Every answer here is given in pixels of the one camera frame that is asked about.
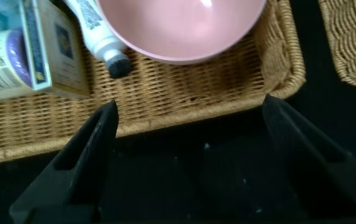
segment plastic bottle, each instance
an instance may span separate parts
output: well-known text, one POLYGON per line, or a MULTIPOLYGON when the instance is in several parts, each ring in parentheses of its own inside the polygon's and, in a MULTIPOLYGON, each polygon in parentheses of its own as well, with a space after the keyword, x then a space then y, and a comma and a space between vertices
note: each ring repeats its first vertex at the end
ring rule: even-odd
POLYGON ((121 78, 128 75, 131 63, 122 53, 127 46, 107 27, 93 0, 63 0, 80 21, 84 43, 98 59, 106 62, 110 76, 121 78))

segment wicker weave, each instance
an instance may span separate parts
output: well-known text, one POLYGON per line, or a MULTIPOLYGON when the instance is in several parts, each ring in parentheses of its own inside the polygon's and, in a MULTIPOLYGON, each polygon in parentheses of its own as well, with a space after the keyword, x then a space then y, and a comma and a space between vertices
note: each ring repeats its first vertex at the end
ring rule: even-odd
POLYGON ((39 94, 0 102, 0 162, 61 149, 112 99, 118 136, 126 136, 248 110, 267 93, 287 98, 305 82, 289 0, 270 0, 249 35, 199 65, 166 65, 129 51, 135 71, 112 80, 103 63, 85 55, 90 99, 39 94))
POLYGON ((319 0, 335 68, 356 85, 356 0, 319 0))

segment tube cap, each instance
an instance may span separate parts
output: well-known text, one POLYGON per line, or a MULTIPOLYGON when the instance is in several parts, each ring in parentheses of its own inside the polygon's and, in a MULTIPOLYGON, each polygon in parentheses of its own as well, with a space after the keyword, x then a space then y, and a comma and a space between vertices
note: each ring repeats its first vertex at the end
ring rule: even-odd
POLYGON ((123 78, 126 77, 133 68, 128 59, 121 59, 109 65, 108 70, 111 78, 123 78))
POLYGON ((132 70, 131 62, 124 54, 111 58, 106 62, 111 78, 126 77, 132 70))

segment black background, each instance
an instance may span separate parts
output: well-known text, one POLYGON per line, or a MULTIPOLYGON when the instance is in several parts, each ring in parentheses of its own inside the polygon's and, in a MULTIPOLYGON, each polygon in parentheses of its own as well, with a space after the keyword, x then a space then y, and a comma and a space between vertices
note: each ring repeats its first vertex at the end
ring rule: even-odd
MULTIPOLYGON (((342 83, 334 69, 317 0, 291 4, 307 83, 288 102, 356 158, 356 86, 342 83)), ((259 108, 117 143, 109 220, 307 218, 259 108)), ((10 204, 54 155, 0 164, 0 223, 10 222, 10 204)))

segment wooden tray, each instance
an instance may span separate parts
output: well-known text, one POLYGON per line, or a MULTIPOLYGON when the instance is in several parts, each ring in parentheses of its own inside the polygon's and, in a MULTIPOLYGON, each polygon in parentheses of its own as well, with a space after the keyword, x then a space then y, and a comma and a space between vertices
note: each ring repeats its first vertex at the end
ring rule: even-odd
POLYGON ((269 0, 250 34, 198 65, 166 65, 129 51, 135 71, 112 80, 102 62, 85 55, 91 98, 39 94, 0 102, 0 162, 61 149, 112 99, 118 136, 126 136, 255 108, 267 93, 287 98, 305 82, 289 0, 269 0))

